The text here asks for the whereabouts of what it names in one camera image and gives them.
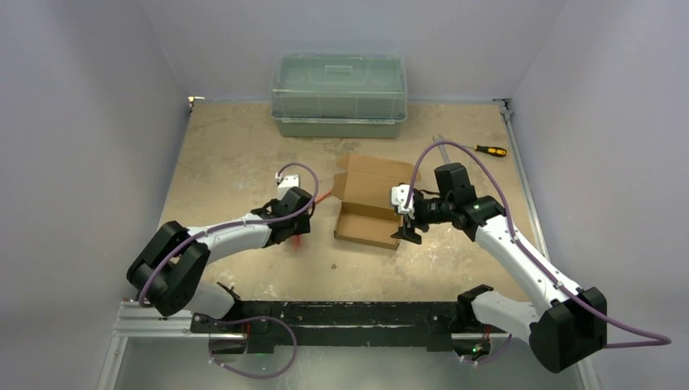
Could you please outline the brown cardboard box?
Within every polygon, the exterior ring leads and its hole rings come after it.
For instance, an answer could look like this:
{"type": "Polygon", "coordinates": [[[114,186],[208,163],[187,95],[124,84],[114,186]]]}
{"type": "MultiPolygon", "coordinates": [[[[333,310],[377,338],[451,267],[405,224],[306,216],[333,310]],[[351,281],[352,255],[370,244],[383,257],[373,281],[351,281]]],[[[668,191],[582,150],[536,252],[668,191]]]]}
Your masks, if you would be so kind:
{"type": "Polygon", "coordinates": [[[396,250],[401,225],[391,203],[392,188],[408,184],[414,165],[387,158],[347,154],[336,161],[331,195],[340,200],[334,229],[337,240],[396,250]]]}

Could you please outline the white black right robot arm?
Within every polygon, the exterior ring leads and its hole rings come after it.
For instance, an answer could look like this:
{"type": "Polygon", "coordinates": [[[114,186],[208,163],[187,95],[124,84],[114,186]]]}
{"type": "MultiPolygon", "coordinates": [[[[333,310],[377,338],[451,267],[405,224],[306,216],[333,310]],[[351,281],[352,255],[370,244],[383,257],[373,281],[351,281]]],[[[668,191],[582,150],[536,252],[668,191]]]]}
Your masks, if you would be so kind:
{"type": "Polygon", "coordinates": [[[589,357],[608,344],[607,300],[597,288],[583,290],[535,251],[508,221],[493,197],[478,197],[460,163],[434,171],[438,190],[424,193],[409,184],[391,189],[391,204],[402,217],[393,237],[421,244],[432,224],[450,223],[491,254],[518,283],[527,302],[514,301],[481,285],[460,294],[455,313],[441,323],[448,331],[497,327],[528,343],[538,362],[552,373],[589,357]]]}

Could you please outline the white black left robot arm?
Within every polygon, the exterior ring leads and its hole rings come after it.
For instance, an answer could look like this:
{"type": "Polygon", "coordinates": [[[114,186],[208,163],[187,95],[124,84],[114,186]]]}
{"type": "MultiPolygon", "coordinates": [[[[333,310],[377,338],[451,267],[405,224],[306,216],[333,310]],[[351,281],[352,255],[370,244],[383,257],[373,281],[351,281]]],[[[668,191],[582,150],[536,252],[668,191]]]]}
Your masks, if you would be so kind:
{"type": "Polygon", "coordinates": [[[312,195],[291,187],[281,198],[225,223],[184,227],[169,221],[133,261],[126,279],[165,317],[188,310],[210,317],[221,332],[233,332],[242,321],[240,299],[225,285],[202,281],[204,270],[219,259],[310,232],[313,209],[312,195]]]}

